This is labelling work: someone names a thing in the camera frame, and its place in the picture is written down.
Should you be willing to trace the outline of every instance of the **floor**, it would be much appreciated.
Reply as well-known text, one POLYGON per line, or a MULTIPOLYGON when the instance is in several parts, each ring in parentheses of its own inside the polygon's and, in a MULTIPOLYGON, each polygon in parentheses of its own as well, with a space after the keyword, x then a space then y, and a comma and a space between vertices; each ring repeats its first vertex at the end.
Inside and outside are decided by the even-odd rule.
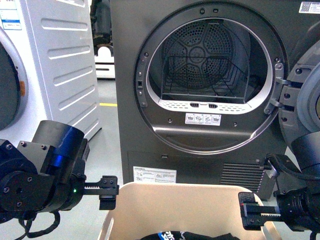
MULTIPOLYGON (((118 176, 118 182, 123 184, 120 140, 115 81, 98 81, 100 103, 108 103, 108 106, 101 106, 100 130, 89 142, 90 155, 87 160, 85 174, 89 182, 97 182, 102 175, 118 176)), ((274 199, 264 202, 265 205, 274 206, 274 199)), ((99 211, 98 196, 84 196, 81 202, 71 211, 61 213, 59 227, 52 233, 39 237, 39 240, 96 240, 99 236, 106 211, 99 211)), ((53 222, 49 213, 38 214, 32 231, 40 231, 53 222)), ((310 232, 292 232, 283 223, 275 223, 283 240, 307 240, 310 232)), ((24 233, 18 221, 13 219, 0 225, 0 240, 13 240, 24 233)))

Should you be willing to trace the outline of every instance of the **white washing machine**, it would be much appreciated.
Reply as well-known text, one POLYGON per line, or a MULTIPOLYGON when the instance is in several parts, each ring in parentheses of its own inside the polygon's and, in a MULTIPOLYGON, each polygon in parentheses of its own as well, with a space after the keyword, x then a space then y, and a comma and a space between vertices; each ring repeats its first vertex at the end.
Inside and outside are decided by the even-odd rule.
POLYGON ((31 141, 41 120, 87 139, 101 128, 88 2, 0 1, 0 139, 31 141))

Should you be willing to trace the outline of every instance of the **sticker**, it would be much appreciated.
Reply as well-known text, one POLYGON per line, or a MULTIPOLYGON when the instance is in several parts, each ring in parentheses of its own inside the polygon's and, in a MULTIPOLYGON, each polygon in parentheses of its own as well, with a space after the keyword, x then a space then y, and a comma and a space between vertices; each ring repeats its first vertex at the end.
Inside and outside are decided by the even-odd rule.
POLYGON ((185 124, 220 126, 221 115, 204 113, 186 113, 185 124))
POLYGON ((0 0, 0 9, 17 9, 15 0, 0 0))
POLYGON ((176 183, 177 170, 134 166, 134 182, 176 183))
POLYGON ((301 2, 300 14, 320 14, 320 2, 303 1, 301 2))
POLYGON ((15 0, 0 0, 0 19, 4 30, 21 30, 15 0))

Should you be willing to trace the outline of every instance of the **metal bracket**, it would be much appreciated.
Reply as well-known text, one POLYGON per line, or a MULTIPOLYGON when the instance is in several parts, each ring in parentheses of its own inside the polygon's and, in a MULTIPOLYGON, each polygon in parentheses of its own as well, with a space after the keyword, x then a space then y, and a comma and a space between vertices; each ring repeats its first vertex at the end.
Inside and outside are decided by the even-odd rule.
POLYGON ((267 103, 266 107, 264 108, 264 113, 270 115, 275 108, 281 108, 283 106, 282 103, 279 102, 279 98, 282 92, 284 85, 290 85, 291 82, 289 80, 285 80, 284 78, 284 65, 280 62, 277 63, 275 66, 275 81, 273 91, 270 97, 269 102, 267 103))
POLYGON ((240 204, 242 225, 246 230, 260 231, 261 227, 268 221, 284 221, 279 215, 280 210, 278 206, 260 206, 255 201, 255 195, 252 192, 239 192, 238 199, 240 204))
POLYGON ((116 176, 103 176, 98 182, 86 182, 84 184, 83 195, 99 195, 99 210, 115 209, 118 194, 119 185, 118 178, 116 176))

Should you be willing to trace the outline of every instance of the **dryer door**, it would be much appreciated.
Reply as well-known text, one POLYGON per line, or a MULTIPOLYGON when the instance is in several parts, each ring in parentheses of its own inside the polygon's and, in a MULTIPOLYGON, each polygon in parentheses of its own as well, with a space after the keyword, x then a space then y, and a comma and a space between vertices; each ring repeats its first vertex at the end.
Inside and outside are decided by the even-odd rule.
POLYGON ((320 41, 302 56, 283 83, 279 122, 291 148, 298 137, 320 131, 320 41))
POLYGON ((0 130, 14 124, 27 104, 28 82, 19 53, 0 28, 0 130))

